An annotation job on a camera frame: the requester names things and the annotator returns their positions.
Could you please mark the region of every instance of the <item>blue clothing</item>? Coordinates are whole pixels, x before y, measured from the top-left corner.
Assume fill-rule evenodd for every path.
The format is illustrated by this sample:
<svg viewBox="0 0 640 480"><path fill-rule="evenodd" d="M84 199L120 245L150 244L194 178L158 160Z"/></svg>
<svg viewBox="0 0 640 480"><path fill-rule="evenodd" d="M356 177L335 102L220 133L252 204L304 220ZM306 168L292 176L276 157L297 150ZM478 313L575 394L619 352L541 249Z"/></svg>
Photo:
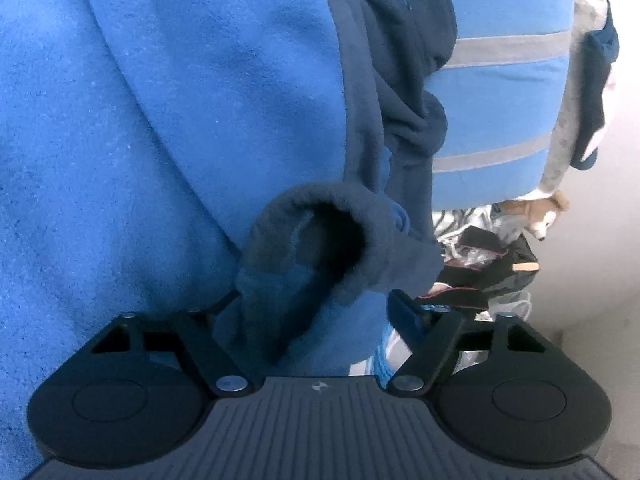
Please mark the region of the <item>blue clothing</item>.
<svg viewBox="0 0 640 480"><path fill-rule="evenodd" d="M389 290L430 288L446 120L415 89L455 20L450 0L376 1L430 33L374 30L361 0L0 0L0 478L41 460L34 389L123 311L237 286L218 329L248 374L341 374ZM374 33L419 33L415 71Z"/></svg>

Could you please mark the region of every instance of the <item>blue fleece fabric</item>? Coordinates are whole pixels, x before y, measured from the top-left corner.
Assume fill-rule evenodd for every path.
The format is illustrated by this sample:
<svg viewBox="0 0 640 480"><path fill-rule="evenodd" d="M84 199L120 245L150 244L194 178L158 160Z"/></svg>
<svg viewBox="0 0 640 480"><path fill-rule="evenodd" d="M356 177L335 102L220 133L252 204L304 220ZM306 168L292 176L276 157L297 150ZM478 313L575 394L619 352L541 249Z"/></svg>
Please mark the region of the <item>blue fleece fabric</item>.
<svg viewBox="0 0 640 480"><path fill-rule="evenodd" d="M345 130L326 0L0 0L2 480L40 461L34 388L119 312L228 292L268 201L342 179ZM328 308L305 363L372 351L329 326L368 315Z"/></svg>

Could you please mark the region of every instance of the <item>stuffed animal ear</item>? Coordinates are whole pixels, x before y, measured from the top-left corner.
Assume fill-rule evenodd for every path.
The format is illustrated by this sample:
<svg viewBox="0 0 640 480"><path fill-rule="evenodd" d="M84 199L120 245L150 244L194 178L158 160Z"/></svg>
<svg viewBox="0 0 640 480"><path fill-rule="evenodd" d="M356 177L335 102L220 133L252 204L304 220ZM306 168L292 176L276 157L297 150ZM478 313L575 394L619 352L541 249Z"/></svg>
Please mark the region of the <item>stuffed animal ear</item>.
<svg viewBox="0 0 640 480"><path fill-rule="evenodd" d="M553 200L556 204L558 204L558 207L560 208L560 211L567 211L569 209L569 201L566 199L566 197L564 196L564 194L562 194L561 191L556 191L553 196L551 197L551 200Z"/></svg>

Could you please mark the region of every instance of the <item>plush toy dog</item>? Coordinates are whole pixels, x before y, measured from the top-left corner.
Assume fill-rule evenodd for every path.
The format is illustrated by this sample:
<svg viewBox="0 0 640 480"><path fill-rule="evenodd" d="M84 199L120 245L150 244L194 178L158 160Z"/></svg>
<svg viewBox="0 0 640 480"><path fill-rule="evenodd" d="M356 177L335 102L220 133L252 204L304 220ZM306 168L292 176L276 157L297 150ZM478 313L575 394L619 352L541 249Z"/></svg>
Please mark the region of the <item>plush toy dog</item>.
<svg viewBox="0 0 640 480"><path fill-rule="evenodd" d="M539 200L507 200L498 204L508 215L522 215L527 218L525 229L542 241L546 232L560 216L569 209L569 202L560 191L549 198Z"/></svg>

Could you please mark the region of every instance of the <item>screw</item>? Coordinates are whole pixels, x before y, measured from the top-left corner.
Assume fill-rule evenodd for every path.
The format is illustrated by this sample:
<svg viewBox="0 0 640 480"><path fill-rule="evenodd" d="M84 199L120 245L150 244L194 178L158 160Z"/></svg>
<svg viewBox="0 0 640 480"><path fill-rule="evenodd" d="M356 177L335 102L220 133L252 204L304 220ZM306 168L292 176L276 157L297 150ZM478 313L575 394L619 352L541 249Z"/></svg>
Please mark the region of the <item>screw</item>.
<svg viewBox="0 0 640 480"><path fill-rule="evenodd" d="M222 392L241 392L249 383L239 375L225 375L216 381L216 387Z"/></svg>
<svg viewBox="0 0 640 480"><path fill-rule="evenodd" d="M393 385L401 392L417 392L424 386L424 381L413 375L401 375L393 380Z"/></svg>

